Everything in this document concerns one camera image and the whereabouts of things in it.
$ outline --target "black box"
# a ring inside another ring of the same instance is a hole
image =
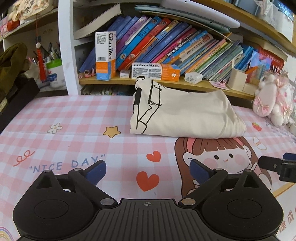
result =
[[[7,106],[0,115],[0,134],[9,122],[39,93],[39,88],[33,78],[27,79],[25,84],[18,88]]]

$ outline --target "hanging ornament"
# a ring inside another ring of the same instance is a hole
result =
[[[46,81],[46,72],[45,72],[45,68],[43,65],[43,58],[42,58],[42,53],[40,50],[41,47],[41,38],[38,35],[38,25],[37,25],[37,15],[36,15],[36,48],[37,48],[37,56],[38,56],[38,65],[39,65],[39,75],[40,75],[40,80],[42,83],[44,83]]]
[[[41,82],[45,82],[46,73],[43,65],[43,59],[42,59],[42,53],[41,53],[40,47],[41,47],[41,43],[38,42],[36,44],[36,48],[37,48],[37,55],[38,55],[38,62],[39,62],[39,75],[40,75]]]

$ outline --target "pink plush toy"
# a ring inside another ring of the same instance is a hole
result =
[[[258,87],[253,111],[261,117],[270,118],[275,126],[288,124],[294,102],[287,73],[270,74],[264,81],[260,81]]]

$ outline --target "orange and white box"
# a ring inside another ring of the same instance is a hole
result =
[[[96,32],[96,79],[110,80],[115,76],[116,31]]]
[[[133,63],[131,78],[145,76],[153,80],[179,81],[180,69],[173,64]]]

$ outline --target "yellow star print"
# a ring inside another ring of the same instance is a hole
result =
[[[121,132],[118,130],[118,126],[106,127],[106,131],[103,133],[103,135],[109,136],[110,138],[113,138],[114,136],[119,134],[121,134]]]

